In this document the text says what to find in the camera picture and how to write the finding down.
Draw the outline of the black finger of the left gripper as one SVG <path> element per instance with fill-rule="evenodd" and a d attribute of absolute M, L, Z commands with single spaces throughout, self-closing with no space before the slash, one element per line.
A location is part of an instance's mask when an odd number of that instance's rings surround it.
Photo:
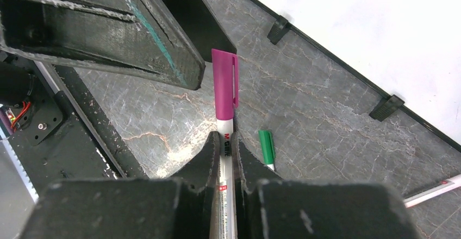
<path fill-rule="evenodd" d="M 1 49 L 188 90 L 205 69 L 162 0 L 1 0 Z"/>

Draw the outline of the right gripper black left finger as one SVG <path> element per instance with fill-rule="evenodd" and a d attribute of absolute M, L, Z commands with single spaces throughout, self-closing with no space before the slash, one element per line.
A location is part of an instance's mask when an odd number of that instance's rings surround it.
<path fill-rule="evenodd" d="M 174 238 L 217 237 L 220 145 L 218 132 L 210 132 L 202 149 L 173 175 L 180 182 Z"/>

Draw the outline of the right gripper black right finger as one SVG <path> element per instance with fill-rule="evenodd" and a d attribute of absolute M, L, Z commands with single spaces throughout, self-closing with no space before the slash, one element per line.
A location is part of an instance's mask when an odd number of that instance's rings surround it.
<path fill-rule="evenodd" d="M 282 180 L 265 166 L 245 145 L 239 132 L 231 137 L 238 238 L 263 238 L 264 218 L 258 194 L 258 181 Z"/>

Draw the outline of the white marker pen body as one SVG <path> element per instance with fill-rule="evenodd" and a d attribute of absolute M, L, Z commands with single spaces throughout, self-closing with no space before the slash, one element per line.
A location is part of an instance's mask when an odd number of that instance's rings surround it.
<path fill-rule="evenodd" d="M 236 209 L 235 209 L 235 186 L 233 177 L 233 159 L 231 149 L 231 137 L 233 133 L 233 121 L 216 121 L 217 131 L 220 137 L 219 157 L 219 214 L 220 214 L 220 238 L 237 238 Z"/>

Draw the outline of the magenta marker cap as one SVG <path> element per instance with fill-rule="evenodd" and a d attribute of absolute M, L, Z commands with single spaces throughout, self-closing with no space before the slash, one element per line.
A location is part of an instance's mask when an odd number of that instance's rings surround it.
<path fill-rule="evenodd" d="M 211 50 L 215 114 L 218 120 L 231 120 L 239 106 L 239 61 L 234 53 Z"/>

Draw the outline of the white whiteboard with black frame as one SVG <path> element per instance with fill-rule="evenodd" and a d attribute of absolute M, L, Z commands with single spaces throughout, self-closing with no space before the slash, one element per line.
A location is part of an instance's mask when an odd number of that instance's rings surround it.
<path fill-rule="evenodd" d="M 275 18 L 268 39 L 293 30 L 382 99 L 460 149 L 460 0 L 251 0 Z"/>

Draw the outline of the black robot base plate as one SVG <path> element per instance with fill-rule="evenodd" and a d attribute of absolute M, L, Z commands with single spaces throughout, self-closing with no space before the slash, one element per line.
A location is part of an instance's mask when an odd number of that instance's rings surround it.
<path fill-rule="evenodd" d="M 6 68 L 15 74 L 1 74 L 1 92 L 6 83 L 22 85 L 26 74 L 33 84 L 16 105 L 1 104 L 1 129 L 39 196 L 61 179 L 146 176 L 74 69 L 1 52 Z"/>

